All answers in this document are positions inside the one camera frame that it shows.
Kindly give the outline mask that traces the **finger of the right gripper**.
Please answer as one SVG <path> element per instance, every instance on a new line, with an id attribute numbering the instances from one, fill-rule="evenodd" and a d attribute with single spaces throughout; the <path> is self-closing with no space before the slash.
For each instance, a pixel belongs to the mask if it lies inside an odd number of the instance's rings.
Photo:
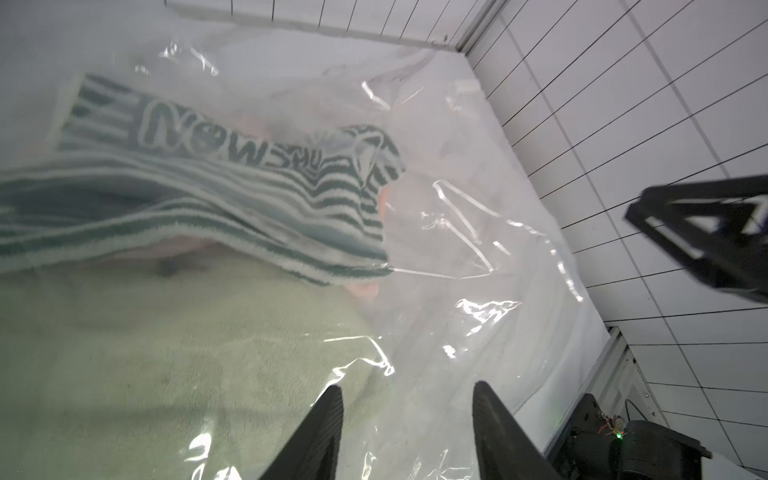
<path id="1" fill-rule="evenodd" d="M 652 186 L 624 219 L 700 283 L 767 301 L 767 177 Z"/>

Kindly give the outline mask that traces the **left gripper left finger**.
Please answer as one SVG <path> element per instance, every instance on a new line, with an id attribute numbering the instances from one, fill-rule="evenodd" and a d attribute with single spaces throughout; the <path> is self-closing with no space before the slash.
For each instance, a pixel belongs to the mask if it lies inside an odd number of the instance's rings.
<path id="1" fill-rule="evenodd" d="M 342 389 L 327 387 L 260 480 L 333 480 L 343 433 Z"/>

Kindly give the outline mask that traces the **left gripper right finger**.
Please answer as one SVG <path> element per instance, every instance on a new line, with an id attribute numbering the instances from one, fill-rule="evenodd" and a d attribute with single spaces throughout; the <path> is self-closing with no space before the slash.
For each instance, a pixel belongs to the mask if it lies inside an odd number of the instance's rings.
<path id="1" fill-rule="evenodd" d="M 472 422 L 481 480 L 560 479 L 485 381 L 473 388 Z"/>

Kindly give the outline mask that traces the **light green towel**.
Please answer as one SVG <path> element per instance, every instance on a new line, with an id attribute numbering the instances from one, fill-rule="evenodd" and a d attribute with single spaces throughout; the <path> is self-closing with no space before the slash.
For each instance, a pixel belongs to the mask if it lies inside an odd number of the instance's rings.
<path id="1" fill-rule="evenodd" d="M 344 288 L 230 251 L 1 278 L 5 479 L 239 479 L 323 391 L 345 422 L 394 368 Z"/>

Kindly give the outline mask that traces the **clear plastic vacuum bag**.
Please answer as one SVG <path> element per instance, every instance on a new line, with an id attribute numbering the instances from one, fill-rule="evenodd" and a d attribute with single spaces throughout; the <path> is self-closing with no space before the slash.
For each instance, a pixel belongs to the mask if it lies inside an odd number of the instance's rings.
<path id="1" fill-rule="evenodd" d="M 460 55 L 2 3 L 3 478 L 256 479 L 337 388 L 338 478 L 474 479 L 606 340 Z"/>

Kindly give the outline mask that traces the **green striped Doraemon towel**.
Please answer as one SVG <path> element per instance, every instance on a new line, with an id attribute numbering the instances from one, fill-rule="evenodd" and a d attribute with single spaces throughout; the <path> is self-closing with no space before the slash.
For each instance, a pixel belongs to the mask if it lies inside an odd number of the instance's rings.
<path id="1" fill-rule="evenodd" d="M 1 173 L 5 272 L 219 243 L 319 285 L 384 277 L 381 192 L 405 167 L 373 125 L 299 144 L 110 78 L 63 92 L 48 157 Z"/>

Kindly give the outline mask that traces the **aluminium mounting rail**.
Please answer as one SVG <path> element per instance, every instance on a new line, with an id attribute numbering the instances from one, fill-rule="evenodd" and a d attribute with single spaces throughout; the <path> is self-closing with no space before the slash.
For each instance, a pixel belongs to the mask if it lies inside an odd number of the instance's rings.
<path id="1" fill-rule="evenodd" d="M 562 425 L 557 428 L 544 450 L 545 457 L 550 457 L 562 446 L 565 436 L 573 427 L 593 428 L 597 431 L 604 423 L 599 411 L 607 416 L 622 415 L 626 418 L 626 399 L 634 401 L 643 414 L 649 414 L 645 401 L 648 397 L 647 385 L 626 337 L 617 326 L 609 327 L 608 333 L 608 342 L 587 375 Z"/>

